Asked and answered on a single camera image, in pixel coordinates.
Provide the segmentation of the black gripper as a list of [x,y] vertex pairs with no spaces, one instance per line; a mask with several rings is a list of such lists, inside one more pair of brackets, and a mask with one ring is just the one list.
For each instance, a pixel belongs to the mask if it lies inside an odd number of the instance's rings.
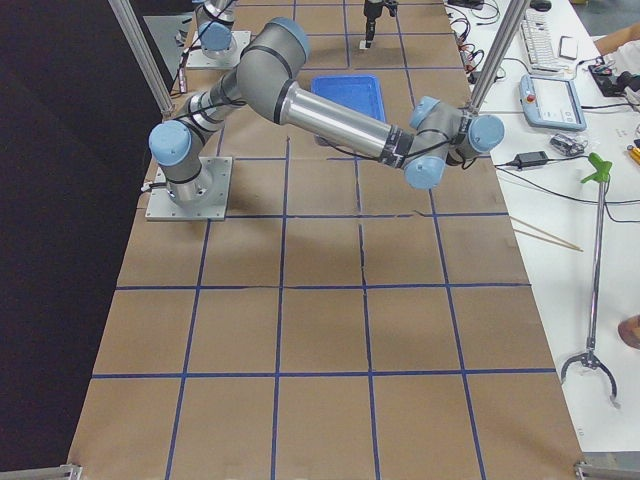
[[396,0],[365,0],[363,13],[367,18],[364,47],[370,48],[372,46],[375,30],[376,20],[382,15],[383,9],[386,8],[389,15],[394,18],[397,14],[398,2]]

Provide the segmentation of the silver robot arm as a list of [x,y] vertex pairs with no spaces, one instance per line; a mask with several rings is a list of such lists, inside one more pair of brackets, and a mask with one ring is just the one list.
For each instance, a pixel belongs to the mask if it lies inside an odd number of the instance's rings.
[[446,166],[473,160],[500,144],[505,128],[493,115],[477,115],[425,96],[409,133],[303,89],[296,76],[311,49],[295,21],[276,17],[242,51],[237,66],[208,91],[189,97],[172,119],[149,135],[169,199],[180,207],[210,198],[214,176],[199,154],[234,110],[248,106],[277,125],[293,125],[403,170],[416,189],[439,184]]
[[[196,33],[194,40],[200,42],[205,53],[221,54],[230,52],[234,46],[233,26],[235,22],[234,1],[196,2]],[[391,17],[397,15],[397,1],[365,1],[363,14],[366,18],[365,39],[360,49],[369,49],[375,38],[376,22],[384,9]]]

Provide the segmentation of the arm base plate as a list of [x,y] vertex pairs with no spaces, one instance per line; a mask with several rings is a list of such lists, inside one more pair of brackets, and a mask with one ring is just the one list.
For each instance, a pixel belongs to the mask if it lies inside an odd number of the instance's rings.
[[158,167],[155,182],[163,186],[150,191],[145,218],[148,221],[224,221],[233,158],[201,156],[199,176],[185,184],[168,182]]
[[222,69],[235,67],[242,51],[251,41],[251,32],[235,30],[204,35],[190,50],[187,69]]

